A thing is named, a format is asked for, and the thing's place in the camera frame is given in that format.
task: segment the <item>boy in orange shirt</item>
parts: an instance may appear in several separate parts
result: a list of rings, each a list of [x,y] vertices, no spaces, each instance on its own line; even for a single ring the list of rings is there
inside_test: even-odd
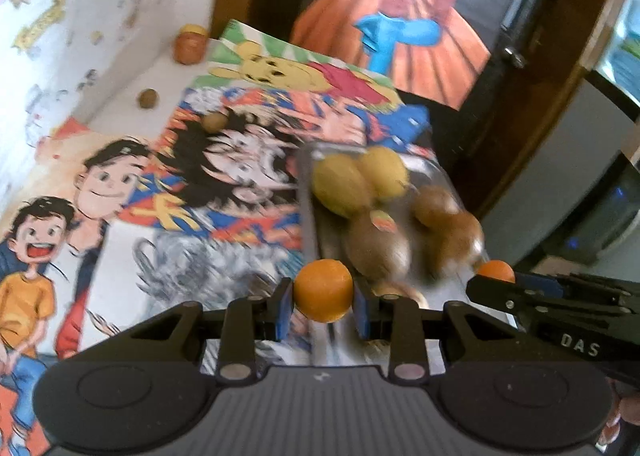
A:
[[[27,264],[27,270],[0,282],[0,373],[14,379],[18,395],[11,412],[11,456],[30,456],[25,442],[35,422],[33,390],[46,369],[35,348],[56,310],[53,285],[38,273],[38,265],[55,257],[73,217],[69,201],[38,198],[18,211],[7,240],[17,259]]]

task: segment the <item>table surface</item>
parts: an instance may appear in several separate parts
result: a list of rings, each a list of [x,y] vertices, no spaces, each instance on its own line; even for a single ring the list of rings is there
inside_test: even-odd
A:
[[[216,42],[209,39],[209,50]],[[196,76],[207,74],[206,60],[193,66],[183,66],[174,62],[172,50],[173,47],[168,46],[146,71],[111,97],[87,123],[89,129],[103,134],[156,139],[180,102],[184,89]],[[141,109],[138,106],[138,94],[144,89],[158,92],[159,102],[155,108]]]

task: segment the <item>ribbed black surface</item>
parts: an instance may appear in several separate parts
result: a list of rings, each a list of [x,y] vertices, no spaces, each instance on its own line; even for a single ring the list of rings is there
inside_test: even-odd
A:
[[[51,456],[74,453],[53,449]],[[444,420],[421,389],[374,368],[272,368],[260,383],[223,391],[202,422],[149,456],[489,456]],[[593,447],[564,453],[596,456]]]

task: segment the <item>winnie the pooh illustration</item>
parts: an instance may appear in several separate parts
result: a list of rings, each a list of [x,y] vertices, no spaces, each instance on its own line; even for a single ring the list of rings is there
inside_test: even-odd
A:
[[[361,71],[327,63],[302,64],[288,58],[264,57],[260,44],[253,41],[240,42],[234,51],[242,59],[238,71],[215,67],[209,73],[275,89],[309,90],[350,98],[366,104],[370,110],[394,110],[402,103],[395,89],[381,86]]]

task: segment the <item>smiling cartoon face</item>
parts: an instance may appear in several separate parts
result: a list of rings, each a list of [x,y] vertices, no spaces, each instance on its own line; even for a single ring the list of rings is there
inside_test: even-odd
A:
[[[76,209],[89,219],[109,219],[122,210],[146,166],[144,156],[119,156],[76,178]]]
[[[254,55],[242,63],[240,74],[244,80],[278,89],[318,92],[331,89],[321,71],[286,58]]]
[[[246,130],[244,133],[222,131],[221,136],[212,139],[204,154],[214,170],[206,171],[229,184],[261,189],[262,198],[239,191],[242,200],[255,203],[255,197],[266,199],[270,190],[292,186],[284,171],[287,156],[284,149],[295,146],[276,139],[267,129],[257,125],[247,125]]]
[[[63,242],[66,220],[62,216],[27,216],[8,246],[19,261],[49,262]]]

